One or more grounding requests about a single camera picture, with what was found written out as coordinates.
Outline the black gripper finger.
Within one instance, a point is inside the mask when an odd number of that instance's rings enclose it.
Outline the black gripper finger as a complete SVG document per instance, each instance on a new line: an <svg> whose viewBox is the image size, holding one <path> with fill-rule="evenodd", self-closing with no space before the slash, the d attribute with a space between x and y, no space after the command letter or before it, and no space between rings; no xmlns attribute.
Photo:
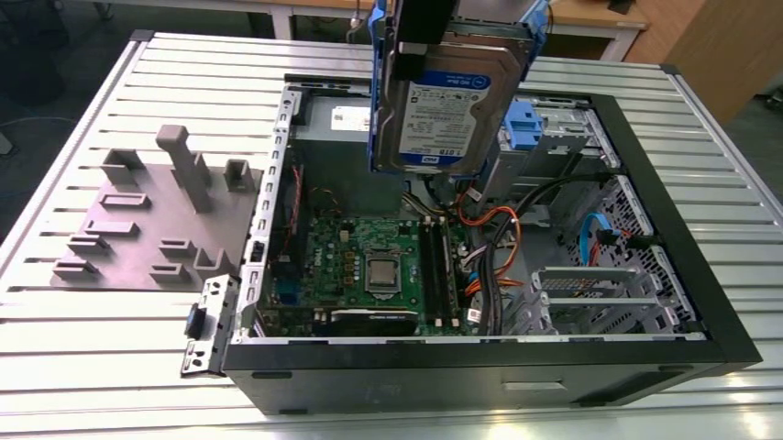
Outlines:
<svg viewBox="0 0 783 440"><path fill-rule="evenodd" d="M390 78L412 81L421 76L426 51L438 45L457 2L396 1L390 21Z"/></svg>

